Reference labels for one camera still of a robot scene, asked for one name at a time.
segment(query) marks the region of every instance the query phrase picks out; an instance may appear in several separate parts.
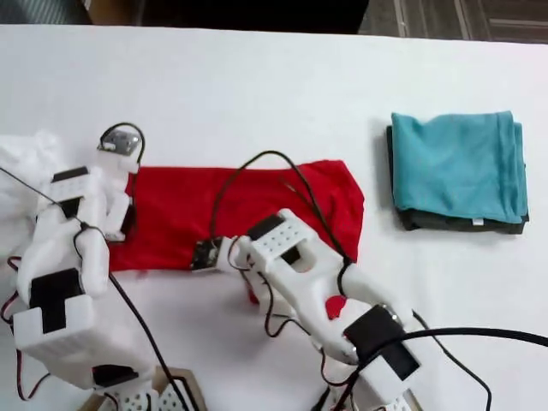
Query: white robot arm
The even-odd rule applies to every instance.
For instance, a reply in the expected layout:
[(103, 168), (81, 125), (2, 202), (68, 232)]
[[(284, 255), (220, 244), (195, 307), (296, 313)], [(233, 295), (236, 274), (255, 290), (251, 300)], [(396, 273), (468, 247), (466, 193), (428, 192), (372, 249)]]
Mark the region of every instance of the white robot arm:
[[(332, 362), (338, 363), (334, 369), (342, 371), (339, 374), (348, 376), (360, 351), (374, 346), (384, 330), (409, 331), (412, 310), (355, 264), (342, 277), (348, 309), (342, 309), (339, 319), (328, 316), (327, 301), (339, 295), (337, 274), (343, 257), (290, 210), (257, 224), (237, 245), (235, 262), (248, 267), (244, 275), (261, 311), (271, 304), (266, 280), (273, 288), (273, 313), (294, 316), (311, 334), (314, 345), (336, 360)], [(359, 305), (350, 304), (352, 300), (360, 301)], [(360, 372), (353, 400), (357, 408), (369, 411), (394, 402), (408, 391), (422, 363), (420, 353), (406, 343), (377, 357)]]
[(118, 392), (153, 377), (150, 343), (109, 282), (103, 237), (124, 239), (124, 189), (137, 169), (129, 156), (99, 150), (96, 164), (55, 174), (41, 188), (55, 204), (39, 200), (22, 256), (17, 289), (27, 310), (14, 315), (15, 345), (82, 389)]

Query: black cable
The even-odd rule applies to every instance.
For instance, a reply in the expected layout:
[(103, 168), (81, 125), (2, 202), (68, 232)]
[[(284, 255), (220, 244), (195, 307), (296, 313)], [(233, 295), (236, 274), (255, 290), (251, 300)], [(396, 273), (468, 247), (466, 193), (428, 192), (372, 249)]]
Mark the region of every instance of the black cable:
[(322, 392), (322, 395), (319, 396), (318, 402), (314, 404), (310, 411), (322, 411), (322, 408), (325, 405), (325, 401), (327, 401), (327, 397), (329, 396), (329, 391), (329, 387), (327, 387), (325, 391)]
[(274, 309), (274, 293), (272, 292), (272, 286), (268, 283), (268, 281), (265, 278), (265, 275), (257, 271), (257, 275), (263, 279), (265, 282), (266, 287), (268, 288), (268, 294), (270, 295), (270, 301), (268, 304), (268, 310), (266, 310), (266, 316), (265, 316), (265, 332), (266, 335), (270, 338), (276, 338), (278, 337), (285, 326), (289, 323), (294, 323), (297, 325), (301, 330), (303, 330), (308, 336), (310, 336), (310, 333), (298, 322), (292, 319), (291, 317), (288, 317), (287, 315), (280, 315), (278, 317), (286, 318), (285, 321), (282, 322), (282, 324), (278, 327), (278, 329), (274, 332), (271, 332), (271, 317), (272, 317), (272, 310)]
[(154, 354), (156, 354), (156, 357), (158, 358), (158, 362), (160, 363), (160, 366), (162, 367), (162, 370), (164, 371), (165, 376), (170, 381), (171, 386), (173, 387), (173, 391), (177, 394), (177, 397), (179, 398), (179, 401), (181, 402), (182, 408), (185, 411), (189, 411), (187, 402), (185, 401), (184, 396), (182, 396), (181, 390), (179, 390), (179, 386), (176, 384), (175, 380), (173, 379), (173, 375), (171, 374), (170, 369), (165, 364), (164, 357), (162, 356), (162, 353), (160, 352), (160, 348), (158, 348), (158, 345), (156, 344), (156, 340), (154, 340), (154, 336), (152, 335), (150, 329), (148, 328), (148, 325), (146, 324), (143, 317), (140, 315), (139, 310), (134, 305), (134, 303), (129, 299), (128, 295), (122, 288), (122, 285), (116, 280), (116, 278), (112, 275), (111, 272), (109, 272), (109, 279), (110, 282), (114, 285), (114, 288), (118, 291), (122, 299), (126, 302), (131, 312), (134, 314), (134, 316), (137, 318), (137, 321), (139, 321), (139, 324), (143, 331), (146, 334), (146, 337), (148, 338), (148, 341), (150, 341), (152, 345), (152, 349), (154, 350)]
[(350, 377), (352, 376), (351, 373), (346, 379), (344, 379), (340, 383), (334, 383), (333, 381), (330, 381), (329, 379), (327, 379), (327, 377), (325, 376), (325, 370), (324, 370), (325, 369), (325, 360), (326, 360), (326, 355), (325, 355), (324, 349), (320, 348), (319, 353), (322, 355), (322, 362), (319, 366), (319, 371), (320, 371), (320, 374), (321, 374), (322, 379), (324, 380), (324, 382), (328, 385), (333, 386), (333, 387), (343, 387), (344, 385), (348, 384), (348, 381), (350, 380)]
[[(82, 258), (82, 255), (80, 253), (80, 250), (78, 250), (78, 247), (76, 246), (76, 239), (78, 238), (79, 235), (81, 235), (87, 229), (96, 229), (101, 234), (103, 234), (101, 232), (101, 230), (99, 228), (95, 227), (95, 226), (89, 225), (87, 223), (82, 224), (82, 227), (80, 228), (80, 231), (78, 231), (73, 237), (74, 249), (76, 250), (76, 253), (80, 256), (80, 258)], [(173, 387), (173, 390), (175, 391), (175, 393), (177, 394), (177, 397), (179, 398), (179, 401), (181, 402), (182, 408), (184, 409), (184, 411), (189, 411), (189, 408), (188, 408), (188, 405), (187, 405), (187, 403), (184, 399), (184, 396), (182, 396), (181, 390), (179, 390), (179, 387), (177, 386), (175, 380), (173, 379), (173, 375), (171, 374), (170, 369), (165, 364), (164, 357), (162, 356), (162, 353), (160, 352), (160, 349), (158, 348), (158, 345), (156, 344), (156, 340), (154, 339), (154, 336), (152, 335), (150, 329), (148, 328), (148, 325), (146, 324), (146, 321), (140, 315), (139, 310), (134, 305), (134, 303), (131, 301), (129, 296), (126, 294), (126, 292), (122, 288), (122, 285), (120, 285), (118, 280), (116, 280), (116, 278), (112, 275), (112, 273), (110, 271), (109, 271), (109, 279), (110, 279), (110, 282), (112, 283), (112, 285), (114, 285), (114, 288), (116, 289), (116, 291), (118, 291), (118, 294), (120, 294), (122, 299), (128, 305), (131, 312), (137, 318), (137, 321), (139, 322), (141, 328), (145, 332), (146, 337), (148, 338), (148, 341), (152, 345), (152, 349), (154, 350), (154, 354), (158, 358), (158, 362), (160, 363), (160, 366), (162, 367), (162, 370), (164, 371), (164, 374), (165, 374), (166, 378), (170, 382), (171, 386)]]
[(212, 212), (211, 212), (211, 220), (210, 220), (210, 226), (209, 226), (210, 238), (213, 239), (213, 238), (216, 237), (216, 224), (217, 224), (218, 209), (219, 209), (219, 206), (221, 204), (221, 201), (223, 200), (224, 194), (225, 194), (226, 190), (229, 188), (230, 184), (232, 184), (232, 182), (236, 179), (237, 176), (240, 175), (240, 173), (244, 169), (246, 169), (249, 165), (251, 165), (252, 163), (257, 161), (259, 158), (264, 157), (267, 154), (272, 154), (272, 155), (279, 156), (279, 157), (283, 158), (286, 161), (286, 163), (289, 164), (291, 169), (293, 169), (295, 171), (295, 173), (297, 173), (297, 175), (299, 176), (299, 178), (301, 179), (301, 181), (305, 185), (305, 188), (307, 189), (308, 195), (309, 195), (310, 200), (312, 202), (313, 210), (314, 210), (316, 216), (318, 217), (319, 221), (321, 222), (325, 232), (329, 236), (329, 238), (331, 240), (331, 243), (333, 244), (333, 247), (344, 258), (351, 259), (346, 254), (346, 252), (344, 251), (343, 246), (338, 241), (338, 239), (335, 237), (335, 235), (333, 234), (333, 231), (331, 230), (329, 224), (325, 220), (324, 214), (322, 213), (322, 211), (321, 211), (321, 209), (318, 205), (318, 201), (316, 200), (316, 197), (314, 196), (314, 192), (313, 192), (313, 190), (310, 186), (310, 183), (306, 179), (306, 177), (301, 173), (299, 168), (295, 165), (295, 163), (293, 163), (293, 161), (291, 161), (291, 159), (287, 155), (283, 154), (282, 152), (278, 152), (276, 150), (267, 150), (267, 151), (264, 151), (264, 152), (260, 152), (255, 157), (253, 157), (250, 160), (246, 161), (246, 163), (244, 163), (240, 168), (238, 168), (234, 173), (232, 173), (232, 175), (230, 175), (230, 177), (226, 180), (226, 182), (224, 182), (223, 186), (221, 187), (221, 189), (217, 193), (217, 195), (215, 197), (215, 200), (213, 201), (213, 209), (212, 209)]
[(361, 361), (356, 371), (352, 373), (348, 381), (347, 387), (342, 393), (337, 405), (333, 408), (333, 411), (342, 411), (344, 403), (348, 399), (348, 396), (352, 392), (354, 385), (360, 375), (360, 371), (371, 363), (382, 351), (392, 344), (401, 343), (403, 341), (414, 340), (415, 338), (435, 337), (435, 336), (480, 336), (480, 337), (494, 337), (504, 338), (509, 340), (522, 341), (525, 343), (531, 343), (548, 348), (548, 338), (531, 334), (529, 332), (514, 331), (514, 330), (502, 330), (498, 328), (485, 328), (485, 327), (453, 327), (453, 328), (434, 328), (430, 330), (409, 332), (398, 338), (392, 338), (379, 344), (377, 347), (371, 350), (371, 353), (365, 355), (365, 360)]
[[(430, 330), (430, 327), (428, 326), (428, 324), (426, 323), (426, 321), (415, 311), (413, 311), (413, 316), (415, 317), (415, 319), (417, 321), (419, 321), (419, 323), (423, 326), (423, 328), (425, 330)], [(466, 367), (464, 364), (462, 364), (442, 343), (441, 341), (439, 341), (439, 338), (437, 337), (432, 337), (434, 339), (434, 341), (436, 342), (436, 344), (442, 349), (442, 351), (444, 352), (444, 354), (447, 356), (447, 358), (449, 358), (451, 361), (453, 361), (455, 363), (456, 366), (458, 366), (459, 368), (461, 368), (466, 374), (468, 374), (470, 377), (472, 377), (479, 385), (481, 385), (484, 390), (486, 391), (487, 393), (487, 402), (486, 402), (486, 405), (485, 405), (485, 410), (486, 411), (489, 411), (491, 409), (491, 401), (492, 401), (492, 393), (491, 393), (491, 388), (489, 388), (489, 385), (487, 385), (487, 383), (481, 379), (480, 377), (478, 377), (478, 375), (476, 375), (474, 372), (472, 372), (472, 370), (470, 370), (468, 367)]]
[[(61, 209), (63, 208), (63, 206), (61, 205), (61, 203), (59, 203), (58, 201), (55, 201), (52, 197), (50, 197), (49, 195), (47, 194), (44, 194), (42, 193), (40, 190), (38, 190), (37, 188), (34, 188), (33, 186), (31, 186), (30, 184), (28, 184), (27, 182), (24, 182), (21, 178), (19, 178), (18, 176), (15, 176), (14, 174), (12, 174), (11, 172), (7, 171), (4, 167), (0, 167), (0, 171), (2, 171), (3, 173), (7, 174), (8, 176), (14, 178), (15, 180), (17, 180), (18, 182), (20, 182), (23, 186), (25, 186), (26, 188), (34, 191), (36, 194), (39, 194), (41, 195), (42, 197), (44, 197), (45, 199), (49, 200), (53, 205), (55, 206), (58, 206), (60, 207)], [(78, 217), (74, 216), (74, 219), (79, 221), (80, 223), (83, 223)]]
[(112, 396), (111, 394), (109, 394), (108, 392), (105, 392), (104, 393), (104, 396), (107, 397), (109, 400), (111, 400), (113, 403), (114, 403), (114, 406), (116, 408), (116, 411), (119, 411), (120, 410), (120, 405), (118, 404), (118, 400)]

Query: folded towel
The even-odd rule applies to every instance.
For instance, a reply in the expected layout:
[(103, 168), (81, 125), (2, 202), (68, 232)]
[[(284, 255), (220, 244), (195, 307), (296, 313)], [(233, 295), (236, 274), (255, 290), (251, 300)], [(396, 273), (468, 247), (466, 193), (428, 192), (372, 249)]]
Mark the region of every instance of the folded towel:
[(420, 123), (394, 113), (393, 195), (399, 210), (522, 223), (527, 189), (521, 124), (509, 111)]

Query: white tabletop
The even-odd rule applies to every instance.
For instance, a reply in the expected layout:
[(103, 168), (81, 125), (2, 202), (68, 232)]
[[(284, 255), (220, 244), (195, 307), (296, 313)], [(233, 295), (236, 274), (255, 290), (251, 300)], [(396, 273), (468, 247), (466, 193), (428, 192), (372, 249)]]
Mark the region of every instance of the white tabletop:
[[(366, 196), (364, 270), (431, 325), (548, 335), (547, 73), (543, 45), (0, 27), (0, 134), (47, 128), (84, 159), (105, 128), (126, 120), (146, 132), (145, 165), (237, 166), (267, 148), (296, 162), (341, 158)], [(531, 215), (524, 234), (402, 231), (383, 140), (390, 113), (427, 119), (497, 110), (523, 122)], [(153, 272), (122, 283), (167, 362), (195, 372), (210, 410), (309, 409), (324, 388), (307, 339), (291, 326), (269, 339), (237, 277)], [(494, 410), (544, 407), (548, 350), (480, 337), (445, 341), (490, 384)], [(2, 409), (63, 411), (86, 397), (50, 381), (33, 402), (19, 402), (5, 327), (0, 363)], [(42, 370), (28, 364), (32, 380)], [(425, 411), (485, 409), (484, 391), (434, 348), (417, 395)]]

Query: red fabric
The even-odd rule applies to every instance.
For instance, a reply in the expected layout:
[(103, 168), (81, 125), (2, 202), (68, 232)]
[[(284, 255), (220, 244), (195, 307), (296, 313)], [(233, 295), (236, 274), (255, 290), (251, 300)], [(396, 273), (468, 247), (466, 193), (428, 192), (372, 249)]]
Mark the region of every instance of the red fabric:
[[(336, 238), (356, 260), (364, 198), (354, 178), (342, 161), (324, 160), (299, 168)], [(142, 167), (135, 188), (137, 230), (130, 232), (125, 243), (110, 246), (110, 268), (187, 270), (196, 242), (209, 238), (215, 195), (233, 172)], [(216, 235), (243, 235), (263, 218), (289, 208), (330, 243), (310, 205), (286, 183), (308, 199), (293, 170), (244, 170), (224, 195)]]

